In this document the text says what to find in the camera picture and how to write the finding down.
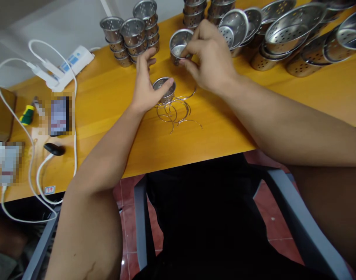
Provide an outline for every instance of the screwdriver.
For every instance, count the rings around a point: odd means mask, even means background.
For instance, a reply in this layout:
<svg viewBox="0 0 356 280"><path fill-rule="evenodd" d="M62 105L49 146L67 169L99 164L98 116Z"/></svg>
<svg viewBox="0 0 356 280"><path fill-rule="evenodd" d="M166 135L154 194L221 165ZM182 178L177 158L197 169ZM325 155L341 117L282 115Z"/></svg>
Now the screwdriver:
<svg viewBox="0 0 356 280"><path fill-rule="evenodd" d="M38 97L35 96L34 100L31 102L31 105L26 105L25 111L23 115L20 117L20 122L24 126L28 126L33 121L34 111L35 111L35 103L38 101Z"/></svg>

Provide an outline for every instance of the red tile floor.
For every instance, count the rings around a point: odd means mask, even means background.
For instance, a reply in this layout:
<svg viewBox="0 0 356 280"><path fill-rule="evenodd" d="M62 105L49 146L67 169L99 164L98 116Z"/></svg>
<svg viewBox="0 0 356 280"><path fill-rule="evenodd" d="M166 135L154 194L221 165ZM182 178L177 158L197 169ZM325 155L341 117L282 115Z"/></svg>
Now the red tile floor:
<svg viewBox="0 0 356 280"><path fill-rule="evenodd" d="M249 163L281 168L285 172L289 172L285 166L273 161L259 150L246 152L244 154ZM139 182L142 177L143 175L122 179L121 182L115 186L113 191L118 207L123 209L121 213L123 229L121 280L131 280L139 272L133 190L136 183ZM288 226L265 182L261 183L254 200L265 221L267 237L270 244L282 255L303 264ZM162 251L163 234L157 223L156 211L150 202L148 202L148 211L157 255Z"/></svg>

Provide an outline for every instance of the person's left hand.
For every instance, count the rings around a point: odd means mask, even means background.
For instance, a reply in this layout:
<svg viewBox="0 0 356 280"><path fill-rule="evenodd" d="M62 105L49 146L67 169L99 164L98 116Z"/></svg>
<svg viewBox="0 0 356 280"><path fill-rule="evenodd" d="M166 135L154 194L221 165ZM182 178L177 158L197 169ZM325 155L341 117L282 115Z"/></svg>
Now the person's left hand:
<svg viewBox="0 0 356 280"><path fill-rule="evenodd" d="M164 94L173 85L174 79L168 79L162 87L154 90L149 79L149 66L156 63L155 58L151 58L156 54L156 49L151 48L146 50L141 56L138 57L136 63L136 82L134 96L131 102L131 107L139 112L145 113L153 108Z"/></svg>

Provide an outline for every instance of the white wall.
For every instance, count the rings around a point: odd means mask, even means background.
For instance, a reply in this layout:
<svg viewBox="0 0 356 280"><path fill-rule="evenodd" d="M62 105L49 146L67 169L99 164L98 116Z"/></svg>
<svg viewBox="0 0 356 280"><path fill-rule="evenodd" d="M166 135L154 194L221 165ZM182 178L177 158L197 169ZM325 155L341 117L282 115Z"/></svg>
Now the white wall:
<svg viewBox="0 0 356 280"><path fill-rule="evenodd" d="M123 19L132 17L138 0L106 0L111 11ZM183 0L156 0L159 21L182 12ZM107 43L99 22L106 16L100 0L0 0L0 62L17 57L38 63L28 49L31 39L43 40L68 57L79 45L86 48L103 47ZM62 63L49 47L35 44L41 57L56 65ZM12 86L29 77L32 72L23 64L8 64L0 75L4 86Z"/></svg>

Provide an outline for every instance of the smartphone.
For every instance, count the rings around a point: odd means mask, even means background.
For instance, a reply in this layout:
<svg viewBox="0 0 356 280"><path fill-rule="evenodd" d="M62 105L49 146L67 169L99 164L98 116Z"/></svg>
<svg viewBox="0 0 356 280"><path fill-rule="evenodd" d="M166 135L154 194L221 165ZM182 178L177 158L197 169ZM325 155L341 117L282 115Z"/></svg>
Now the smartphone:
<svg viewBox="0 0 356 280"><path fill-rule="evenodd" d="M70 99L59 97L51 102L51 136L66 135L70 131Z"/></svg>

